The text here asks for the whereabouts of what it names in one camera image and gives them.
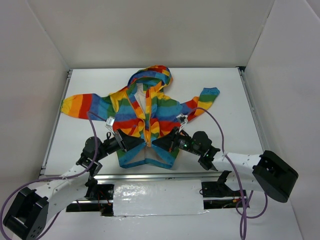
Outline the rainbow striped hooded jacket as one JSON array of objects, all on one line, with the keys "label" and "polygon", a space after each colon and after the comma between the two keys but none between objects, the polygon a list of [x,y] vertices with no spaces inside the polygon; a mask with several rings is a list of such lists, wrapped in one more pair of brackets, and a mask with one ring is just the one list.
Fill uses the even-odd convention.
[{"label": "rainbow striped hooded jacket", "polygon": [[216,87],[204,88],[200,95],[180,103],[164,93],[172,81],[169,68],[150,66],[136,72],[125,87],[108,96],[86,93],[67,97],[62,101],[60,111],[78,119],[103,121],[115,117],[114,131],[121,129],[129,136],[143,139],[144,143],[132,150],[116,152],[120,167],[127,169],[150,164],[171,169],[179,149],[166,152],[152,141],[180,126],[176,116],[188,115],[191,121],[208,110],[220,94]]}]

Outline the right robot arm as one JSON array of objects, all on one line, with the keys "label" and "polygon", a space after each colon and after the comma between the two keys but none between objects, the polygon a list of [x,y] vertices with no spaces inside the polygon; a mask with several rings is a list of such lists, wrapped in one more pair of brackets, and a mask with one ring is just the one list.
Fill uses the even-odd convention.
[{"label": "right robot arm", "polygon": [[152,143],[167,153],[179,149],[199,156],[198,163],[205,170],[221,173],[217,189],[223,196],[243,189],[264,192],[271,199],[286,203],[299,177],[298,172],[273,151],[223,153],[212,145],[204,131],[189,136],[175,127]]}]

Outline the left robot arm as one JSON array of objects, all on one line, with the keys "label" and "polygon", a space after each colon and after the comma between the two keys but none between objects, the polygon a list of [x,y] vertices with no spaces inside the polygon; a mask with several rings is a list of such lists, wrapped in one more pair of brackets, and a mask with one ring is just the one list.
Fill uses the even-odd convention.
[{"label": "left robot arm", "polygon": [[37,240],[47,222],[73,201],[85,197],[88,200],[98,194],[94,177],[102,165],[100,160],[123,150],[130,151],[144,142],[116,130],[105,141],[98,137],[88,138],[79,160],[61,176],[43,179],[43,185],[31,188],[26,183],[13,194],[14,200],[7,213],[2,213],[1,231],[7,227],[22,240]]}]

